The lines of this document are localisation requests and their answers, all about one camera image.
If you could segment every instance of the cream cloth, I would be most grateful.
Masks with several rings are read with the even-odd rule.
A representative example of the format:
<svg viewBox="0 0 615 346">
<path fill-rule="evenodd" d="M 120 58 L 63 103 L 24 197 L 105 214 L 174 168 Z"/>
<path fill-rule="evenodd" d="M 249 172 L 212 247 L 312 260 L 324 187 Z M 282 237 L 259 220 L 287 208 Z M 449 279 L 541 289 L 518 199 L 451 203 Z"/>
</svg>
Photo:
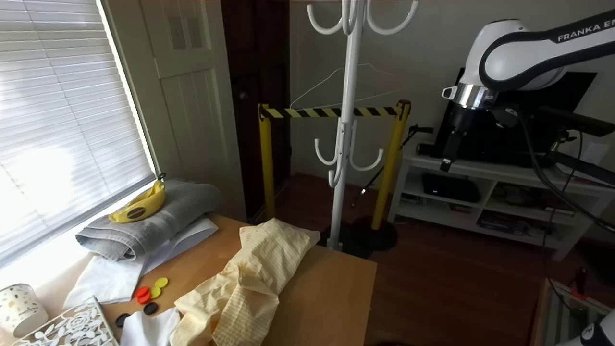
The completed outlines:
<svg viewBox="0 0 615 346">
<path fill-rule="evenodd" d="M 268 333 L 280 291 L 316 239 L 318 233 L 278 220 L 241 228 L 241 249 L 226 268 L 174 301 L 182 320 L 170 345 L 260 345 Z"/>
</svg>

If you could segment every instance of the coat rack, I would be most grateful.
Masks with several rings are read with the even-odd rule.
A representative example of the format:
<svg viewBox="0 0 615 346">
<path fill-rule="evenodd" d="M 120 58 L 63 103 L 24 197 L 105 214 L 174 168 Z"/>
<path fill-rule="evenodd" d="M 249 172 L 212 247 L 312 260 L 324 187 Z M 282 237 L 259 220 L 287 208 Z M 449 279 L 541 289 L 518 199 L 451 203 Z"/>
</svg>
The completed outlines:
<svg viewBox="0 0 615 346">
<path fill-rule="evenodd" d="M 372 6 L 372 0 L 341 0 L 341 16 L 337 24 L 326 30 L 316 24 L 312 16 L 312 6 L 307 5 L 307 20 L 316 33 L 334 35 L 341 31 L 345 35 L 341 118 L 337 120 L 337 129 L 335 129 L 334 158 L 324 160 L 320 154 L 318 139 L 314 139 L 312 143 L 316 158 L 328 168 L 334 166 L 334 170 L 328 170 L 328 187 L 334 189 L 330 237 L 326 241 L 328 249 L 337 249 L 347 164 L 355 172 L 368 172 L 376 168 L 382 160 L 382 151 L 378 151 L 376 160 L 366 168 L 360 168 L 351 160 L 353 143 L 355 143 L 353 97 L 355 97 L 357 62 L 358 62 L 358 51 L 360 51 L 360 31 L 366 24 L 368 30 L 374 31 L 376 35 L 382 35 L 382 37 L 395 35 L 410 22 L 416 10 L 416 3 L 412 0 L 405 20 L 397 28 L 382 30 L 372 22 L 370 6 Z"/>
</svg>

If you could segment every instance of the window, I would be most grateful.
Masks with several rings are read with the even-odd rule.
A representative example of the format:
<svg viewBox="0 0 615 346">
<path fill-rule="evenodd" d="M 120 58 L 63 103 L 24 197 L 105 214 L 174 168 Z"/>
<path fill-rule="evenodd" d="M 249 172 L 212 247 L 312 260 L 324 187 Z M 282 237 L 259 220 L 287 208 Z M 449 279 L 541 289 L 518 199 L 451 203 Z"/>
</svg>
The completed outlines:
<svg viewBox="0 0 615 346">
<path fill-rule="evenodd" d="M 151 181 L 91 0 L 0 0 L 0 264 Z"/>
</svg>

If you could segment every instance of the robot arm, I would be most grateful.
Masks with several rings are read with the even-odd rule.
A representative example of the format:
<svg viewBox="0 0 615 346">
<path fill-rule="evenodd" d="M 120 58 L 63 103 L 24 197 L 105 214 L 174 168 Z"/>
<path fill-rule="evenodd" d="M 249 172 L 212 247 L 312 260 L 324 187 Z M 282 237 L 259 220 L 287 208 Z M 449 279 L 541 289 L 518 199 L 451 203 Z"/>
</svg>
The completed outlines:
<svg viewBox="0 0 615 346">
<path fill-rule="evenodd" d="M 472 110 L 487 110 L 501 91 L 537 91 L 558 81 L 564 66 L 615 55 L 615 10 L 549 31 L 526 31 L 518 22 L 493 22 L 480 30 L 464 74 L 441 99 L 458 108 L 443 149 L 441 172 L 472 124 Z"/>
</svg>

